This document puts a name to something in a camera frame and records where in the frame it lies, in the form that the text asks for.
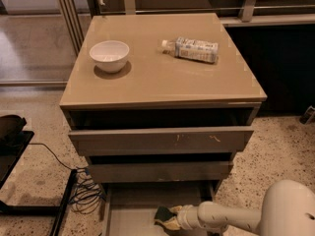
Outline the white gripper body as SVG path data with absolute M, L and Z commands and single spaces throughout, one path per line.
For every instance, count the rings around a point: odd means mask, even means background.
M 199 228 L 198 208 L 192 205 L 183 206 L 177 213 L 177 220 L 184 230 Z

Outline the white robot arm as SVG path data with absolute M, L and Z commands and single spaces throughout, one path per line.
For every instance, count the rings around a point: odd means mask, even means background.
M 281 180 L 267 190 L 261 209 L 215 202 L 160 206 L 155 222 L 169 230 L 222 232 L 230 225 L 259 236 L 315 236 L 315 194 L 298 182 Z

